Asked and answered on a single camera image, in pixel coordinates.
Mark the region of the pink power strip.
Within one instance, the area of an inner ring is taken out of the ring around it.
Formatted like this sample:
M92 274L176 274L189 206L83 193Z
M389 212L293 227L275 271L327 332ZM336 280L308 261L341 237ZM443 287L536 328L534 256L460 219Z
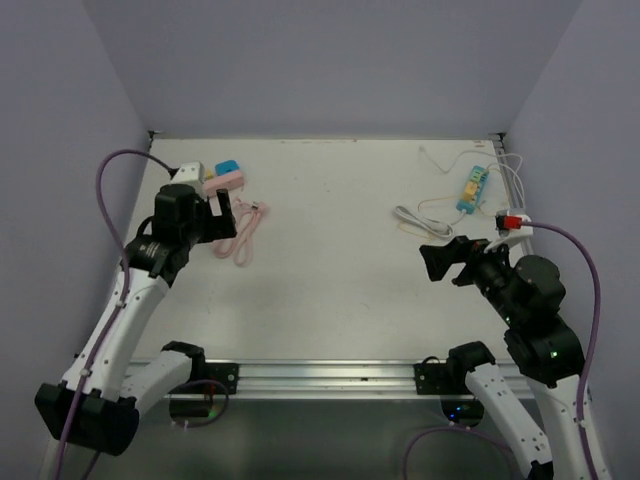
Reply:
M240 170L214 176L204 182L204 191L214 195L219 189L229 193L240 189L245 184ZM261 220L266 216L268 207L264 202L246 202L240 197L231 201L231 209L236 220L237 235L228 240L217 240L213 243L213 253L217 258L232 257L238 267L246 267L253 258L253 235Z

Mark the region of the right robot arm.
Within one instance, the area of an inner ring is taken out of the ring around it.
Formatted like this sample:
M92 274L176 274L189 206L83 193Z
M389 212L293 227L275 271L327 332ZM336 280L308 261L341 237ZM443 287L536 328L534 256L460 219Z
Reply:
M582 384L587 360L576 334L559 314L565 288L558 267L537 255L510 261L506 244L453 238L423 245L428 277L436 282L461 265L457 287L475 286L507 329L507 351L531 389L535 421L507 385L495 357L480 341L450 350L445 379L477 398L494 421L526 479L609 479L612 476Z

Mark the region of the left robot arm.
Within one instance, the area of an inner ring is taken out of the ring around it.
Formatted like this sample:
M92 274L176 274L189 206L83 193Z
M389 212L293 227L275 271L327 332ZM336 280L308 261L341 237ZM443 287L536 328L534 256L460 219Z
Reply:
M111 456L131 444L143 415L172 390L193 393L209 381L203 348L166 344L142 370L127 369L146 325L187 265L194 246L235 237L229 194L216 192L219 214L187 184L168 184L154 213L124 249L114 291L87 344L56 384L42 384L35 406L51 435Z

